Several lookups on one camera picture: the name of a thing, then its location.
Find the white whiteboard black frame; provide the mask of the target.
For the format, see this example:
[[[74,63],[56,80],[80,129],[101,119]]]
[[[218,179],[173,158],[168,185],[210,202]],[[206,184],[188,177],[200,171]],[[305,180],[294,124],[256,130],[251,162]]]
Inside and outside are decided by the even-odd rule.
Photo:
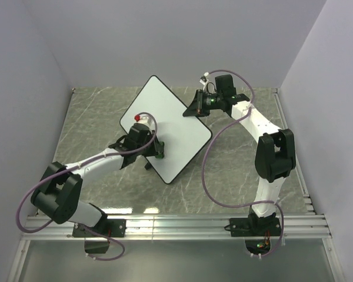
[[[156,173],[170,184],[205,147],[212,132],[197,117],[184,117],[187,106],[157,76],[152,75],[119,120],[129,132],[135,115],[150,113],[158,125],[157,138],[164,142],[164,158],[147,157]]]

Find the green whiteboard eraser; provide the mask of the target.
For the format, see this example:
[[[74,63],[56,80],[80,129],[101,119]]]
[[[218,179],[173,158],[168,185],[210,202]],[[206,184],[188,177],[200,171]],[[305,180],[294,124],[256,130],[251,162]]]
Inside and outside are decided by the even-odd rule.
[[[164,142],[161,142],[161,141],[155,142],[156,159],[163,159],[165,157],[164,147],[165,147]]]

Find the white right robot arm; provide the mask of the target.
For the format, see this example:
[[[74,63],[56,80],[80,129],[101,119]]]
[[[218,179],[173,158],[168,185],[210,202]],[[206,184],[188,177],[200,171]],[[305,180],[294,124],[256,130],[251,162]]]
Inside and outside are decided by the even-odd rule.
[[[281,187],[296,166],[294,134],[289,129],[269,121],[254,106],[255,97],[238,93],[233,71],[216,70],[210,81],[210,73],[200,78],[202,89],[183,113],[184,117],[206,117],[213,110],[221,110],[233,118],[232,124],[241,124],[257,143],[255,170],[259,183],[255,200],[248,203],[249,215],[244,219],[231,219],[226,229],[235,236],[277,236],[283,224],[276,217],[277,201]]]

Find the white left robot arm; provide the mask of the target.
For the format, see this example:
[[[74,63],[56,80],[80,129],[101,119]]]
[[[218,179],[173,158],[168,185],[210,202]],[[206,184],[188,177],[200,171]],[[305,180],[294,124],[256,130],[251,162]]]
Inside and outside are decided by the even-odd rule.
[[[51,163],[41,181],[32,189],[31,203],[50,221],[67,221],[85,226],[93,236],[107,230],[107,215],[99,207],[80,199],[87,184],[133,164],[138,156],[164,157],[164,144],[156,136],[158,125],[146,112],[135,117],[127,135],[120,137],[101,153],[71,164]]]

